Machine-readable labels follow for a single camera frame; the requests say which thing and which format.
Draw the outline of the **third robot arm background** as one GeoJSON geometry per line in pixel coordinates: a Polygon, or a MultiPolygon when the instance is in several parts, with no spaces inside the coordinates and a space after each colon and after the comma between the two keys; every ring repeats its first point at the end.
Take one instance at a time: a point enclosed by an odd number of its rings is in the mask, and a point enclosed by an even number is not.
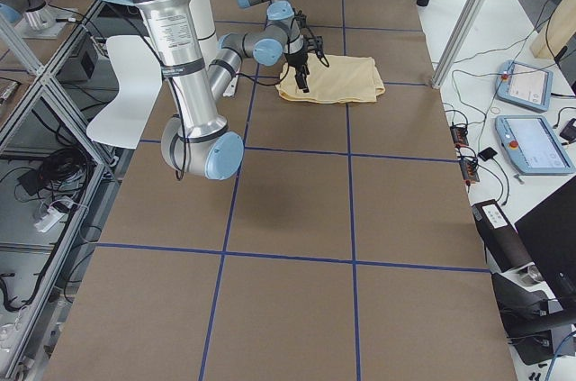
{"type": "Polygon", "coordinates": [[[1,0],[1,14],[10,23],[24,19],[34,31],[44,31],[56,24],[46,0],[1,0]]]}

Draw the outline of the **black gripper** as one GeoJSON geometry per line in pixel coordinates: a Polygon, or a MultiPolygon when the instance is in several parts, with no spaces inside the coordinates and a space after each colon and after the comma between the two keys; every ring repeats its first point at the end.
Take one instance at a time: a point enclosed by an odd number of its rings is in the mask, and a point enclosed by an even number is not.
{"type": "Polygon", "coordinates": [[[307,76],[308,53],[313,51],[320,62],[324,59],[323,38],[321,36],[300,36],[286,46],[285,58],[290,67],[295,69],[297,86],[303,93],[309,93],[307,76]]]}

